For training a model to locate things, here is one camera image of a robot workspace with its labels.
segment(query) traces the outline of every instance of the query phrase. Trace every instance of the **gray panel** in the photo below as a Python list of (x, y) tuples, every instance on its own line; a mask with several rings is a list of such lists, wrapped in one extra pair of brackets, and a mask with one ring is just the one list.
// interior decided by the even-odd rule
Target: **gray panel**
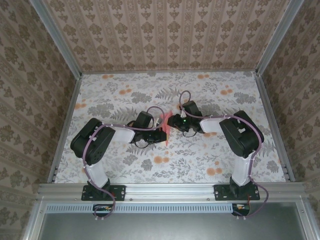
[(295, 203), (268, 203), (246, 220), (229, 214), (46, 214), (41, 240), (305, 240)]

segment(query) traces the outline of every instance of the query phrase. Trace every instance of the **wall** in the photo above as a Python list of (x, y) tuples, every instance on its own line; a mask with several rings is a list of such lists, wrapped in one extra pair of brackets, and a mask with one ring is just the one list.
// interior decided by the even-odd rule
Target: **wall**
[(75, 80), (28, 0), (0, 1), (0, 239), (47, 181)]
[(288, 0), (44, 0), (84, 72), (254, 69)]
[(262, 77), (295, 177), (320, 219), (320, 1), (304, 1)]

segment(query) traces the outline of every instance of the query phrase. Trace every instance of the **floral tablecloth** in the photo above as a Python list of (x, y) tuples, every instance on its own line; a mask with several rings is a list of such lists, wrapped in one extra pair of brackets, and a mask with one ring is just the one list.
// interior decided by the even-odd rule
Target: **floral tablecloth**
[[(55, 182), (88, 180), (70, 142), (89, 119), (126, 124), (152, 105), (177, 114), (184, 90), (192, 93), (191, 99), (204, 115), (244, 110), (265, 137), (253, 164), (253, 178), (285, 181), (253, 73), (176, 72), (83, 75)], [(150, 113), (160, 115), (156, 109)], [(229, 182), (236, 159), (220, 132), (186, 138), (171, 128), (168, 146), (162, 142), (140, 149), (112, 142), (102, 161), (112, 183), (216, 183)]]

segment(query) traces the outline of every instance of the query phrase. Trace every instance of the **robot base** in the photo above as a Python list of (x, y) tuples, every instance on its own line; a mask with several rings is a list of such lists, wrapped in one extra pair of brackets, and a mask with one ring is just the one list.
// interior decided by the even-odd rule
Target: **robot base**
[(251, 181), (244, 186), (238, 186), (232, 178), (230, 184), (217, 184), (213, 186), (216, 201), (247, 201), (260, 200), (258, 187)]
[[(104, 190), (111, 193), (116, 201), (124, 201), (126, 196), (125, 185), (110, 185), (110, 181), (102, 187)], [(82, 201), (112, 201), (111, 197), (103, 191), (96, 189), (89, 182), (88, 185), (83, 186)]]

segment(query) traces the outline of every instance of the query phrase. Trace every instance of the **vent grille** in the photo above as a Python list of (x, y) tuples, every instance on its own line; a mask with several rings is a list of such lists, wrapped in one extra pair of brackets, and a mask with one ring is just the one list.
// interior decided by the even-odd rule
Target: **vent grille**
[[(46, 208), (47, 214), (58, 213), (93, 213), (93, 203), (87, 204), (69, 204), (56, 203), (48, 204)], [(231, 203), (184, 203), (184, 204), (132, 204), (118, 203), (115, 206), (114, 213), (232, 213), (233, 208)]]

